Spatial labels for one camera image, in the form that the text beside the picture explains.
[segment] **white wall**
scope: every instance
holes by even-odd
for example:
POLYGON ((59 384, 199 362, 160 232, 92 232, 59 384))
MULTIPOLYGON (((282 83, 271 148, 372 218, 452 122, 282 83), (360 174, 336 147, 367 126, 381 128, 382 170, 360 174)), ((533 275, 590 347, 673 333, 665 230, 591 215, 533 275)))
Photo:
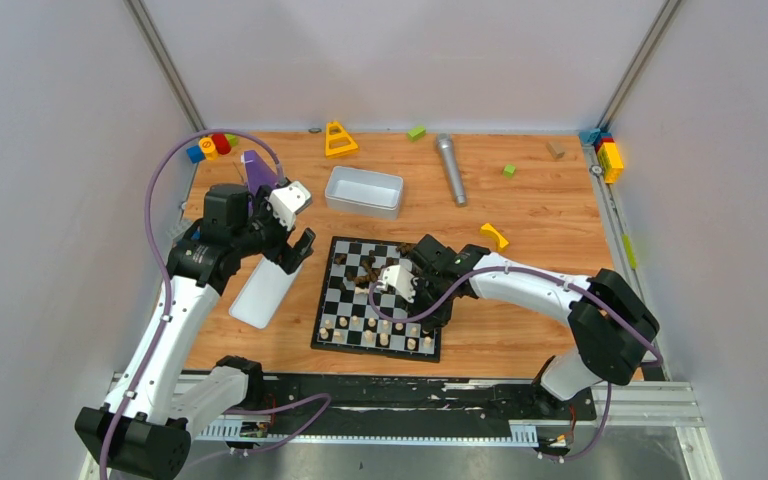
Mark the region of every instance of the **white wall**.
POLYGON ((685 2, 613 130, 671 371, 724 478, 768 478, 768 2, 685 2))
POLYGON ((662 0, 146 0, 205 122, 575 130, 662 0))
MULTIPOLYGON (((189 131, 159 72, 121 1, 0 1, 0 479, 76 477, 75 417, 147 322, 143 190, 189 131)), ((155 195, 161 228, 188 163, 155 195)))

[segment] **black and white checkered board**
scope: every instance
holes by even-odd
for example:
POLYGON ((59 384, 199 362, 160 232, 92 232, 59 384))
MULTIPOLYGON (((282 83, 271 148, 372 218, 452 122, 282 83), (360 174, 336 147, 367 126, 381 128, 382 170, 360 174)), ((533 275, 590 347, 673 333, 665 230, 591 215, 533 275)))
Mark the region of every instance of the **black and white checkered board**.
MULTIPOLYGON (((401 265, 412 267, 410 260, 399 255, 398 242, 386 242, 363 238, 333 237, 331 239, 331 251, 329 253, 328 267, 325 270, 325 279, 322 285, 322 296, 319 300, 319 308, 316 313, 316 321, 313 325, 313 337, 310 341, 311 348, 321 350, 334 350, 349 353, 373 353, 388 357, 404 358, 409 360, 423 360, 428 362, 440 361, 440 346, 442 345, 442 332, 440 329, 423 333, 418 324, 402 324, 400 330, 392 322, 379 321, 378 316, 367 303, 366 295, 355 295, 355 284, 346 280, 346 273, 354 276, 365 275, 366 270, 360 266, 361 259, 368 255, 375 256, 373 268, 379 268, 388 258, 399 259, 401 265), (337 255, 345 254, 346 261, 343 265, 334 263, 337 255), (346 288, 340 289, 340 283, 346 288), (340 318, 347 319, 345 327, 340 326, 340 318), (369 319, 374 319, 374 326, 369 325, 369 319), (324 328, 326 336, 320 334, 324 328), (366 331, 373 331, 371 339, 364 335, 366 331), (381 344, 380 335, 389 335, 387 346, 381 344), (430 344, 426 344, 425 337, 430 337, 430 344), (416 339, 416 344, 411 350, 408 348, 408 339, 416 339)), ((395 293, 375 293, 375 302, 381 308, 381 312, 393 318, 406 318, 407 302, 395 293)))

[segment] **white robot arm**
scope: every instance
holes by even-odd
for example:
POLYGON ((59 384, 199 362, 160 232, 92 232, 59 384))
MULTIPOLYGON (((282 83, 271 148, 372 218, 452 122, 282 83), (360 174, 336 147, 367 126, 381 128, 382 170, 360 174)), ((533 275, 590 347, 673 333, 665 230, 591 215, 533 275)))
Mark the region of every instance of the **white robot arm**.
POLYGON ((572 330, 576 346, 547 360, 534 379, 535 401, 544 411, 561 408, 579 391, 603 380, 627 385, 641 364, 646 348, 592 298, 617 312, 648 342, 659 330, 651 312, 612 270, 602 269, 594 277, 555 273, 475 245, 455 253, 430 235, 409 257, 414 272, 394 265, 381 272, 381 281, 409 302, 407 320, 419 321, 423 330, 446 325, 454 298, 461 296, 519 305, 572 330))
MULTIPOLYGON (((75 421, 75 430, 96 461, 113 412, 125 398, 128 401, 113 433, 108 466, 154 479, 174 478, 186 461, 192 440, 228 408, 254 406, 262 400, 260 364, 239 357, 220 360, 207 378, 178 399, 173 400, 173 393, 196 334, 239 270, 240 260, 262 254, 281 274, 291 276, 313 253, 315 235, 310 229, 294 246, 287 243, 296 215, 311 200, 301 183, 286 179, 275 188, 260 187, 256 193, 244 185, 225 184, 215 185, 205 195, 204 217, 169 253, 171 310, 164 315, 165 290, 161 291, 161 300, 122 378, 100 408, 83 408, 75 421), (149 352, 145 370, 138 375, 149 352), (135 376, 140 382, 130 390, 135 376)), ((257 274, 248 279, 262 281, 257 274)))

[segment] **wooden table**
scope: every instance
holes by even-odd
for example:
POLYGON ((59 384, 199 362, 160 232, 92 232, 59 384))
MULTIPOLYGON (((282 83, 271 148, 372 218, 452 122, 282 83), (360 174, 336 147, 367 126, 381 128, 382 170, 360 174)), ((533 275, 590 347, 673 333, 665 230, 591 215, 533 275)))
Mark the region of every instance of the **wooden table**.
MULTIPOLYGON (((219 305, 208 316, 187 360, 189 368, 210 368, 224 355, 256 360, 268 371, 533 377, 543 362, 573 345, 568 329, 543 315, 490 300, 455 301, 444 329, 442 360, 425 363, 378 355, 355 355, 310 348, 326 257, 332 236, 416 242, 434 235, 460 250, 466 243, 493 247, 478 229, 490 222, 511 242, 505 256, 549 270, 594 274, 611 266, 587 166, 574 136, 456 135, 455 146, 469 206, 452 200, 433 136, 411 143, 403 133, 355 134, 360 152, 328 160, 324 134, 262 133, 278 153, 286 175, 311 191, 313 205, 299 217, 295 241, 305 227, 317 235, 315 253, 304 265, 272 323, 258 330, 228 315, 259 257, 243 261, 219 305), (546 142, 566 149, 553 160, 546 142), (507 164, 513 178, 502 176, 507 164), (387 221, 329 209, 325 185, 337 165, 399 175, 405 197, 398 220, 387 221)), ((202 162, 185 216, 201 217, 204 194, 216 183, 239 182, 233 162, 251 144, 202 162)), ((265 152, 260 151, 266 159, 265 152)))

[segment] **yellow triangle toy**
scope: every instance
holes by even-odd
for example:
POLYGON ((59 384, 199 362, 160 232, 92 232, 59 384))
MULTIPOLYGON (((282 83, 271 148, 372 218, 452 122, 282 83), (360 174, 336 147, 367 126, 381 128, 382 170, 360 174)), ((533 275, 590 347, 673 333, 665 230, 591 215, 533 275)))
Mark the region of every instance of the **yellow triangle toy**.
POLYGON ((325 128, 325 158, 337 158, 360 150, 349 132, 334 120, 325 128))

